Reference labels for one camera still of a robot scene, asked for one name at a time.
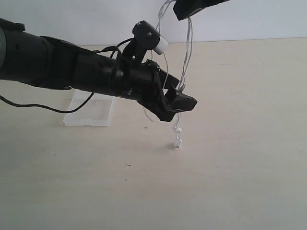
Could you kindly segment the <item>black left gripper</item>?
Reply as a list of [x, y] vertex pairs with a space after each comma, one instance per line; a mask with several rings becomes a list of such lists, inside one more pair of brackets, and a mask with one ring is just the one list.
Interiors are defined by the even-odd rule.
[[115, 83], [115, 96], [137, 101], [160, 121], [172, 121], [177, 112], [192, 111], [197, 100], [175, 88], [179, 80], [155, 61], [146, 60], [137, 69], [126, 69]]

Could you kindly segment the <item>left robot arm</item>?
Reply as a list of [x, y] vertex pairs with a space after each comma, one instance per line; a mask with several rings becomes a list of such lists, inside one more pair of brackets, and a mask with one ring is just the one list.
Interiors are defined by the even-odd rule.
[[0, 21], [0, 78], [53, 90], [78, 89], [135, 100], [159, 120], [170, 122], [197, 104], [177, 89], [179, 80], [144, 60], [161, 53], [162, 36], [146, 21], [138, 22], [123, 51], [117, 46], [90, 51], [67, 41], [36, 36], [22, 23]]

